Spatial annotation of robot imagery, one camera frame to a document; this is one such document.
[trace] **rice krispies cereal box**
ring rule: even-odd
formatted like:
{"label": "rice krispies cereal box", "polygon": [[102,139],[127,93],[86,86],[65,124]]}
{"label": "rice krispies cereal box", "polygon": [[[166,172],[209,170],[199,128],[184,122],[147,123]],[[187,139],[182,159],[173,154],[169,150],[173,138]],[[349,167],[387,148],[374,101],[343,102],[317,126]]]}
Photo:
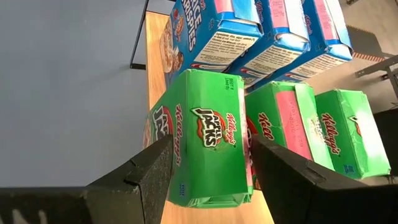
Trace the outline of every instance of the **rice krispies cereal box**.
{"label": "rice krispies cereal box", "polygon": [[228,69],[249,87],[310,50],[302,0],[256,0],[264,29],[259,39]]}
{"label": "rice krispies cereal box", "polygon": [[[260,134],[334,170],[310,86],[303,83],[270,82],[246,95],[246,116],[249,144],[253,134]],[[255,188],[258,189],[253,167],[252,174]]]}
{"label": "rice krispies cereal box", "polygon": [[315,99],[335,170],[355,179],[389,174],[389,161],[366,95],[332,90]]}
{"label": "rice krispies cereal box", "polygon": [[311,50],[257,82],[249,91],[271,81],[302,82],[352,60],[353,49],[339,2],[305,0],[303,9]]}
{"label": "rice krispies cereal box", "polygon": [[168,200],[184,207],[223,208],[253,193],[240,77],[186,70],[148,114],[144,147],[174,136]]}
{"label": "rice krispies cereal box", "polygon": [[254,0],[178,0],[160,38],[169,86],[185,69],[222,72],[262,37]]}

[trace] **black table leg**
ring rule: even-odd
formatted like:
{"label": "black table leg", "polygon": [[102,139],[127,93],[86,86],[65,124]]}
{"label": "black table leg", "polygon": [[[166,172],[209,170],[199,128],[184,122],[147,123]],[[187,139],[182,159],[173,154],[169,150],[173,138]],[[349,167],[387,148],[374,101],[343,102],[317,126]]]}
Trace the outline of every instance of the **black table leg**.
{"label": "black table leg", "polygon": [[139,36],[141,35],[142,26],[144,25],[145,13],[146,13],[147,8],[148,8],[148,3],[149,3],[149,0],[145,0],[144,9],[142,10],[142,15],[141,15],[141,21],[140,21],[139,27],[138,27],[138,33],[137,33],[137,37],[136,37],[136,42],[134,43],[134,48],[132,49],[132,54],[131,54],[131,59],[130,59],[130,68],[131,69],[139,69],[139,70],[145,70],[146,69],[145,65],[139,64],[139,63],[133,63],[133,60],[134,60],[134,56],[136,54],[136,50],[137,50],[137,47],[138,47]]}

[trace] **table surface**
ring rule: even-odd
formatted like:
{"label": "table surface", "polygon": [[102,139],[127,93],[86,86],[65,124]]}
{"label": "table surface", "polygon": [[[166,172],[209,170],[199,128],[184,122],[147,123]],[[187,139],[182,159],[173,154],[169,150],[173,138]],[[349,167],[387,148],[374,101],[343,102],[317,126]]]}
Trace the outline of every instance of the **table surface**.
{"label": "table surface", "polygon": [[[148,105],[151,109],[166,90],[159,39],[169,16],[146,12],[146,50],[148,77]],[[243,224],[274,223],[261,191],[255,190],[252,202],[238,208],[183,208],[165,203],[162,224]]]}

